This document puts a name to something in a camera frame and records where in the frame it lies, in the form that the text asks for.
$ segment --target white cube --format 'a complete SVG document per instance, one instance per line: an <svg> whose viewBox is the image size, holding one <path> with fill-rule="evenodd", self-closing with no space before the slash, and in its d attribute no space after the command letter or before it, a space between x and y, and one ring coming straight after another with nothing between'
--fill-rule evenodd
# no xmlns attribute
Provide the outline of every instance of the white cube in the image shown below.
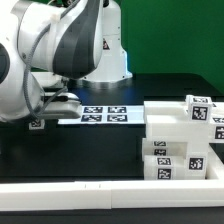
<svg viewBox="0 0 224 224"><path fill-rule="evenodd" d="M211 97L192 96L186 98L188 104L188 117L193 122L209 122L212 111Z"/></svg>
<svg viewBox="0 0 224 224"><path fill-rule="evenodd" d="M214 115L210 120L209 142L224 143L224 116Z"/></svg>

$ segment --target black tabletop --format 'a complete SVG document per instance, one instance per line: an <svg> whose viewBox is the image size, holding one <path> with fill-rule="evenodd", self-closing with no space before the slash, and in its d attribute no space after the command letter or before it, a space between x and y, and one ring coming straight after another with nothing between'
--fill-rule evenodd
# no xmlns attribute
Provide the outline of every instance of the black tabletop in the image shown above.
<svg viewBox="0 0 224 224"><path fill-rule="evenodd" d="M223 96L193 74L134 76L109 90L76 87L83 105L143 105L146 100L184 101L187 94ZM0 125L0 182L142 180L141 140L145 125L69 125L47 121L42 132L26 122ZM222 157L224 147L213 145ZM0 223L214 223L223 208L112 209L0 213Z"/></svg>

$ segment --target stacked blocks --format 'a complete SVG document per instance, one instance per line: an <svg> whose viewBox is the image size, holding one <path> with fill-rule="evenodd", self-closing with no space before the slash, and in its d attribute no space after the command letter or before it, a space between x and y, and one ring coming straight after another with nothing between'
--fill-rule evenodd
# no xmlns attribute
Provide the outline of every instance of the stacked blocks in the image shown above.
<svg viewBox="0 0 224 224"><path fill-rule="evenodd" d="M182 180L183 164L180 156L145 156L145 180Z"/></svg>
<svg viewBox="0 0 224 224"><path fill-rule="evenodd" d="M145 179L205 179L209 143L224 142L221 111L210 97L188 95L185 102L145 102ZM171 164L161 167L159 157Z"/></svg>

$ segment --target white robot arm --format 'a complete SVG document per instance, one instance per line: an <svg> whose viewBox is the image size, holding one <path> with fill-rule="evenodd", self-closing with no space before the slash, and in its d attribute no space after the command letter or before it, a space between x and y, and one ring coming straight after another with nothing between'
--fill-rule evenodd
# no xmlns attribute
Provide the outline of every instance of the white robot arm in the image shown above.
<svg viewBox="0 0 224 224"><path fill-rule="evenodd" d="M66 102L50 99L44 105L43 99L50 96L43 97L30 68L69 79L92 72L102 53L102 8L103 0L76 0L67 9L20 0L4 3L0 8L0 121L30 115L78 116L80 102L71 94L64 95Z"/></svg>

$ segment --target green background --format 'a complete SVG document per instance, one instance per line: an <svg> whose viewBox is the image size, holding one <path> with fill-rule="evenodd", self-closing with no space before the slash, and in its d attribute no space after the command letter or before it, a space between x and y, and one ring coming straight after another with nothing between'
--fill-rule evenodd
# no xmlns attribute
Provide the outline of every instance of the green background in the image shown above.
<svg viewBox="0 0 224 224"><path fill-rule="evenodd" d="M132 73L198 74L224 93L223 0L116 2Z"/></svg>

